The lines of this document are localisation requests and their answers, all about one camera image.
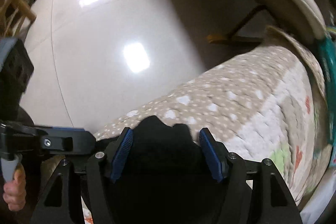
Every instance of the quilted bedspread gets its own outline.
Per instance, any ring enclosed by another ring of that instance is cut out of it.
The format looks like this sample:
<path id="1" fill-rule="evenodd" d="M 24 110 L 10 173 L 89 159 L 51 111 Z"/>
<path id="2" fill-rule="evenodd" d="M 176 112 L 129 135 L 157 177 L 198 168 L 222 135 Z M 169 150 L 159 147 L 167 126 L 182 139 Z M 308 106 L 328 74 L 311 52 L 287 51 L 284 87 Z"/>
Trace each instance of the quilted bedspread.
<path id="1" fill-rule="evenodd" d="M 128 112 L 95 137 L 114 137 L 150 115 L 170 126 L 187 124 L 195 142 L 207 127 L 244 159 L 271 158 L 299 204 L 328 166 L 326 112 L 324 79 L 314 56 L 268 27 L 259 47 Z"/>

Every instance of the human hand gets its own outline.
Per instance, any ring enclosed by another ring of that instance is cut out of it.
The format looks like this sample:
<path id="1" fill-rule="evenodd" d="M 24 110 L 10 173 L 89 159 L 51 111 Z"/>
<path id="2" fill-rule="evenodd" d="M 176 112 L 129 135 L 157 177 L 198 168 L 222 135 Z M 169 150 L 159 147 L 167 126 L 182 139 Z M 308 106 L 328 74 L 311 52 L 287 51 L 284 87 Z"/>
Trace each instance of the human hand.
<path id="1" fill-rule="evenodd" d="M 26 173 L 19 164 L 14 173 L 14 179 L 5 183 L 3 199 L 11 211 L 20 211 L 26 204 Z"/>

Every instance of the white floor tile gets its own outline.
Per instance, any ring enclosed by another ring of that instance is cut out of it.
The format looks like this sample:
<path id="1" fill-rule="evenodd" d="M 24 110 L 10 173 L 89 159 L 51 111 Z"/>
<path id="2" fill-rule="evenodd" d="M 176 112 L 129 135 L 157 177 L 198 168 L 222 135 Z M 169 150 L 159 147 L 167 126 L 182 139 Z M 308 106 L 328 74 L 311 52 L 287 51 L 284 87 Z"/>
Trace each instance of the white floor tile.
<path id="1" fill-rule="evenodd" d="M 254 6 L 254 0 L 40 0 L 41 31 L 35 27 L 26 40 L 36 69 L 22 106 L 37 123 L 72 122 L 93 133 L 225 61 L 226 47 L 206 37 L 225 35 Z M 258 35 L 263 26 L 252 22 L 244 31 Z"/>
<path id="2" fill-rule="evenodd" d="M 25 47 L 28 52 L 51 36 L 53 0 L 36 0 L 31 9 L 36 13 L 37 17 L 35 22 L 30 26 L 25 40 Z"/>
<path id="3" fill-rule="evenodd" d="M 29 56 L 35 69 L 20 105 L 35 124 L 72 127 L 58 86 L 50 37 Z"/>

